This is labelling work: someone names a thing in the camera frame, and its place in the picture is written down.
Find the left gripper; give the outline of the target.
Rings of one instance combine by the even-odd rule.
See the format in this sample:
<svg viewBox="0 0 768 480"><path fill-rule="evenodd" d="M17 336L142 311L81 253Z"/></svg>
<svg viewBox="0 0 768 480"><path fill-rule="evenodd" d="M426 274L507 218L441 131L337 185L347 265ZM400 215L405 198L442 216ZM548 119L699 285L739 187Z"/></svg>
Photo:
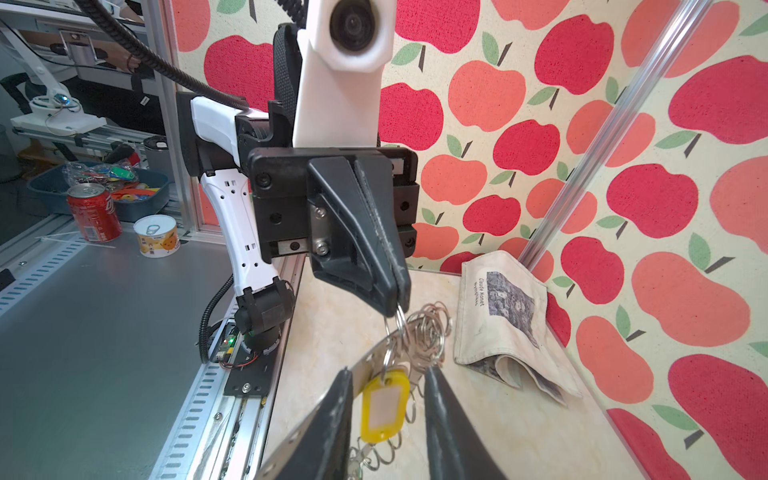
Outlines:
<svg viewBox="0 0 768 480"><path fill-rule="evenodd" d="M410 302L405 256L416 247L417 170L417 153L406 147L252 149L247 176L262 258L309 251L290 244L311 233L327 249L311 254L315 277L393 317Z"/></svg>

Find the yellow tag key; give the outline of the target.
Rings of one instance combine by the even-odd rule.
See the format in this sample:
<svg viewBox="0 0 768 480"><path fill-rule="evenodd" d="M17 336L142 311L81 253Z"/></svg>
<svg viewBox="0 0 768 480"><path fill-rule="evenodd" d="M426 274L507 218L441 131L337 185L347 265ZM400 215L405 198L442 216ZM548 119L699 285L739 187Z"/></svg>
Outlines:
<svg viewBox="0 0 768 480"><path fill-rule="evenodd" d="M376 374L362 390L360 438L378 444L393 439L405 422L410 382L401 368Z"/></svg>

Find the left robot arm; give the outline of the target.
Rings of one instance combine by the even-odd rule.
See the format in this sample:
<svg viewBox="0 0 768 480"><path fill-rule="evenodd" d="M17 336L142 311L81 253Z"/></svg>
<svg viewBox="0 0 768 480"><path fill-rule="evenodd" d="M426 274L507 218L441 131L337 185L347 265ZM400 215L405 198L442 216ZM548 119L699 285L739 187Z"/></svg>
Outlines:
<svg viewBox="0 0 768 480"><path fill-rule="evenodd" d="M178 98L184 159L223 231L249 349L269 345L293 314L296 296L273 264L293 252L387 318L409 309L418 158L378 142L393 37L391 24L361 13L280 26L265 119Z"/></svg>

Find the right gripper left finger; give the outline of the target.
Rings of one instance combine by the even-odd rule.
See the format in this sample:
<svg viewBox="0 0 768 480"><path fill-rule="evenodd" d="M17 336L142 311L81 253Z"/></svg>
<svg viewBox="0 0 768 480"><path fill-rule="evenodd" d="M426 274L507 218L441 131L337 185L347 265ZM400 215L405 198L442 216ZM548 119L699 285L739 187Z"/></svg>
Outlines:
<svg viewBox="0 0 768 480"><path fill-rule="evenodd" d="M353 374L343 369L316 408L263 462L256 477L345 479L353 403Z"/></svg>

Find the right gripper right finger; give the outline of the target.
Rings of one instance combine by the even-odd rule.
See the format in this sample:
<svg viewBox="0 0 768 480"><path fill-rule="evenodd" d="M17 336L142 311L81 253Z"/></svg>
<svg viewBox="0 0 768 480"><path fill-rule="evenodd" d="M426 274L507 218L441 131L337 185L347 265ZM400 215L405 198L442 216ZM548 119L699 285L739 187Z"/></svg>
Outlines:
<svg viewBox="0 0 768 480"><path fill-rule="evenodd" d="M425 424L431 479L506 479L482 444L438 367L425 373Z"/></svg>

